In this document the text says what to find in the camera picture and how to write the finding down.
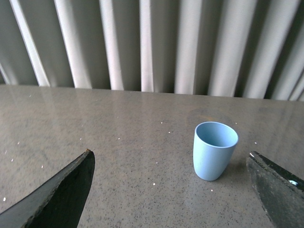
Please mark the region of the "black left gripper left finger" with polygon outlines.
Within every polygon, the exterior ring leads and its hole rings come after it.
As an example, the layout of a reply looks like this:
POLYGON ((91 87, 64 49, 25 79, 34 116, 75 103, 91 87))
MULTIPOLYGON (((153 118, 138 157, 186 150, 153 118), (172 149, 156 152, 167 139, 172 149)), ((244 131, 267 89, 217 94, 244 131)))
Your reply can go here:
POLYGON ((2 228, 76 228, 91 189, 95 155, 86 150, 0 215, 2 228))

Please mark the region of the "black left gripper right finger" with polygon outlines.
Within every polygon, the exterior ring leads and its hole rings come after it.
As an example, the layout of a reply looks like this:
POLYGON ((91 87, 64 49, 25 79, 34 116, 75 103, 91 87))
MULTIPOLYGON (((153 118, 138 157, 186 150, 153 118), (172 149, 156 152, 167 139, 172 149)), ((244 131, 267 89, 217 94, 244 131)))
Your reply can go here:
POLYGON ((262 208, 276 228, 304 226, 304 181, 256 151, 246 166, 262 208))

